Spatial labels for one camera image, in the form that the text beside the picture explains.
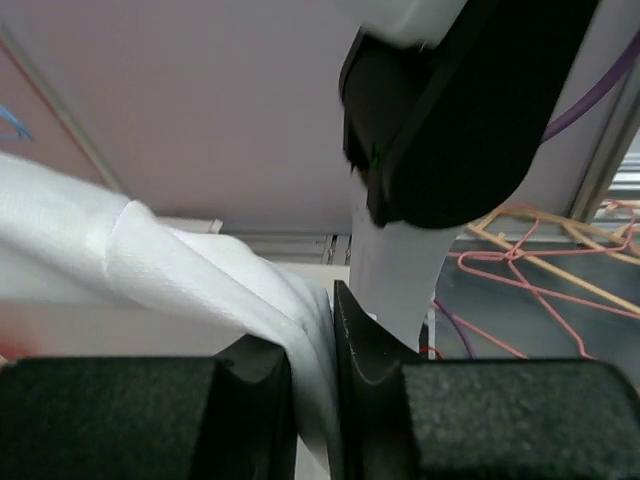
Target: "white cloth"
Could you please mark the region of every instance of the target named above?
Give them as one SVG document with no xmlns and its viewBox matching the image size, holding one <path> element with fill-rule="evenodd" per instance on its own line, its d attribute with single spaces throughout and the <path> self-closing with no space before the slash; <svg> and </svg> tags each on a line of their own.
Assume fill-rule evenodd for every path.
<svg viewBox="0 0 640 480">
<path fill-rule="evenodd" d="M 340 478 L 327 293 L 242 242 L 173 230 L 139 202 L 0 152 L 0 300 L 139 305 L 282 345 L 300 435 Z"/>
</svg>

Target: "purple cable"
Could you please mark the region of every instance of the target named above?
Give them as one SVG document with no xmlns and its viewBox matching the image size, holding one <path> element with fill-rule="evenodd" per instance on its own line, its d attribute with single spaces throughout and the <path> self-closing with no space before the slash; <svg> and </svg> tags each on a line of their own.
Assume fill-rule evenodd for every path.
<svg viewBox="0 0 640 480">
<path fill-rule="evenodd" d="M 440 309 L 440 311 L 444 314 L 444 316 L 447 317 L 447 319 L 451 322 L 451 325 L 453 325 L 453 328 L 456 329 L 456 332 L 458 333 L 460 340 L 462 340 L 462 343 L 464 344 L 464 348 L 467 351 L 467 355 L 469 355 L 469 358 L 476 358 L 476 352 L 473 350 L 473 347 L 471 346 L 471 341 L 469 340 L 469 337 L 467 337 L 467 334 L 464 333 L 464 330 L 462 330 L 462 327 L 456 321 L 453 314 L 449 311 L 448 308 L 442 305 L 442 303 L 440 303 L 440 301 L 437 298 L 433 300 L 433 303 L 436 304 L 436 306 Z"/>
<path fill-rule="evenodd" d="M 600 81 L 578 100 L 573 107 L 547 125 L 547 129 L 542 136 L 542 143 L 558 135 L 598 103 L 631 69 L 638 55 L 640 55 L 640 30 L 636 32 L 627 48 Z"/>
</svg>

